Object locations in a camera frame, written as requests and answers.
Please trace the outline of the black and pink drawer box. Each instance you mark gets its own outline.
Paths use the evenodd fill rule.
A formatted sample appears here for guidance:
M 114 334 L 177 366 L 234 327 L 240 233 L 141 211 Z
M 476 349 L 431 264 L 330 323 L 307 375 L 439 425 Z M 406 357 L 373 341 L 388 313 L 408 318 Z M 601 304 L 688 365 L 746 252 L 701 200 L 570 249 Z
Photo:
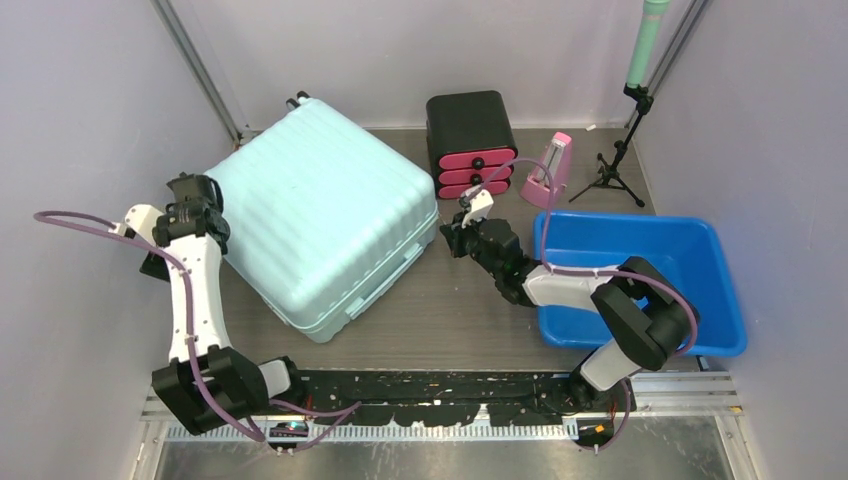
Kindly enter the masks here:
M 457 199 L 490 179 L 488 191 L 511 186 L 518 149 L 502 95 L 495 90 L 437 95 L 425 104 L 426 143 L 439 199 Z

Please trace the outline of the light blue hard-shell suitcase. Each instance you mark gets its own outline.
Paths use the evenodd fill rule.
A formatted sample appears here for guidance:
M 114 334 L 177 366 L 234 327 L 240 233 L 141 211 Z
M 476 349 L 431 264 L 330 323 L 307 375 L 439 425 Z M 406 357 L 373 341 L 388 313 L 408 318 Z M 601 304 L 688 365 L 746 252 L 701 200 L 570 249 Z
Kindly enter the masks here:
M 439 216 L 430 175 L 299 92 L 288 113 L 212 167 L 226 259 L 286 325 L 326 343 L 422 255 Z

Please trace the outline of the blue plastic tub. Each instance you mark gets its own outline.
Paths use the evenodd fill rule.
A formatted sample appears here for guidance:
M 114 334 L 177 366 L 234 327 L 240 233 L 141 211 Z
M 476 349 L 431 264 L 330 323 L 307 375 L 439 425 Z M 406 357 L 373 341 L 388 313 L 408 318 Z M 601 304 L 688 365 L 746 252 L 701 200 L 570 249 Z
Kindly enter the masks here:
M 747 335 L 719 238 L 691 217 L 557 210 L 533 224 L 533 247 L 564 267 L 606 267 L 631 256 L 648 260 L 700 315 L 691 354 L 736 357 Z

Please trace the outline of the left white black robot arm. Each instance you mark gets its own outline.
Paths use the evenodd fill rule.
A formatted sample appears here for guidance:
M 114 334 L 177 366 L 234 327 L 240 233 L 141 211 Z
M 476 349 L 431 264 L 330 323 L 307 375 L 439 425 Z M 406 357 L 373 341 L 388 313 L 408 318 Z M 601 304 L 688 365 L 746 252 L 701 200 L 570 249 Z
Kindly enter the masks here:
M 218 182 L 182 173 L 167 186 L 174 200 L 152 218 L 155 249 L 142 269 L 171 287 L 171 346 L 167 365 L 152 374 L 153 390 L 193 435 L 230 425 L 260 440 L 250 417 L 270 404 L 296 413 L 307 389 L 288 358 L 256 364 L 231 345 L 220 286 L 230 227 Z

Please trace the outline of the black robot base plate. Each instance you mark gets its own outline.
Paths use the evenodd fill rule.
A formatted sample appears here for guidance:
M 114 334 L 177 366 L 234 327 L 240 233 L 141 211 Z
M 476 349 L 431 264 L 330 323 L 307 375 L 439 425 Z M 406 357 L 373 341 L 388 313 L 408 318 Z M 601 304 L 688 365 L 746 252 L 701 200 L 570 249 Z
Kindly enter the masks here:
M 353 410 L 347 424 L 449 427 L 487 414 L 495 427 L 554 425 L 566 416 L 634 411 L 630 387 L 591 394 L 567 374 L 522 371 L 299 370 L 265 410 Z

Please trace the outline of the black tripod stand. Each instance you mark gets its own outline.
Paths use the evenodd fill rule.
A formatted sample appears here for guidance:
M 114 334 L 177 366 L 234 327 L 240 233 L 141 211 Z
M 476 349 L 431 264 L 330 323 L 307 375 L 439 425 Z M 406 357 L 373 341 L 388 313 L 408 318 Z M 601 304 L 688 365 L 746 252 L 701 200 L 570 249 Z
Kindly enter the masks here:
M 580 198 L 583 194 L 587 193 L 589 190 L 596 189 L 606 189 L 606 190 L 619 190 L 626 192 L 634 201 L 635 205 L 639 208 L 644 208 L 646 203 L 642 200 L 631 188 L 630 186 L 621 178 L 619 172 L 619 165 L 623 161 L 624 157 L 628 153 L 629 147 L 637 131 L 640 123 L 643 118 L 650 112 L 653 106 L 654 97 L 650 94 L 649 89 L 646 86 L 636 85 L 630 86 L 626 84 L 623 88 L 623 93 L 635 101 L 636 103 L 636 117 L 632 124 L 628 127 L 627 136 L 623 140 L 617 140 L 614 143 L 615 148 L 615 156 L 612 162 L 608 162 L 602 153 L 598 153 L 596 156 L 596 160 L 600 163 L 600 166 L 597 170 L 598 177 L 595 181 L 588 184 L 581 191 L 574 194 L 569 200 L 569 203 L 574 202 L 578 198 Z

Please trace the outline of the aluminium rail frame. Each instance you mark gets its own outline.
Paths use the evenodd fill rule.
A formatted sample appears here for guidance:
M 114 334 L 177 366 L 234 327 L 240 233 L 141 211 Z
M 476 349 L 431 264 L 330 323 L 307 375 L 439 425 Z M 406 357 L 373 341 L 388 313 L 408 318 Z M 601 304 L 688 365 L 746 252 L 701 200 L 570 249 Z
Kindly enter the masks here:
M 609 426 L 623 416 L 631 422 L 643 418 L 736 416 L 742 410 L 731 378 L 726 372 L 639 373 L 629 381 L 636 408 L 608 417 L 578 413 L 554 425 L 495 427 L 487 414 L 471 424 L 449 427 L 390 423 L 382 427 L 347 424 L 353 410 L 315 412 L 299 409 L 286 413 L 265 411 L 255 421 L 274 447 L 287 449 L 311 441 L 330 443 L 375 442 L 478 442 L 478 441 L 563 441 L 588 444 L 590 437 L 610 436 Z

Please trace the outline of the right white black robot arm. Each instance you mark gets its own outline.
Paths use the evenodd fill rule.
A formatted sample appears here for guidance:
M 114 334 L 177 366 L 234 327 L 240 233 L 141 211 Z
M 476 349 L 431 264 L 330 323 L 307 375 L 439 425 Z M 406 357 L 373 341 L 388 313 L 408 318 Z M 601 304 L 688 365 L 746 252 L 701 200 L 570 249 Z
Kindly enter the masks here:
M 455 258 L 469 257 L 513 305 L 568 307 L 598 316 L 610 340 L 588 355 L 566 380 L 565 397 L 577 409 L 596 410 L 629 377 L 657 371 L 690 349 L 700 317 L 646 259 L 595 268 L 555 266 L 527 255 L 503 219 L 458 213 L 439 228 Z

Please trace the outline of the pink metronome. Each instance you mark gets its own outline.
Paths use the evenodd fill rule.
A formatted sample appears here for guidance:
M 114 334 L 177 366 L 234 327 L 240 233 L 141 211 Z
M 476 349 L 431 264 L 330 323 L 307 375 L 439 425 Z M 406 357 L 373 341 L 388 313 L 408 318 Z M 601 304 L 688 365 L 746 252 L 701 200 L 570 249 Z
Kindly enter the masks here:
M 538 208 L 553 207 L 565 191 L 572 162 L 573 139 L 563 133 L 555 133 L 539 163 L 526 177 L 520 196 Z

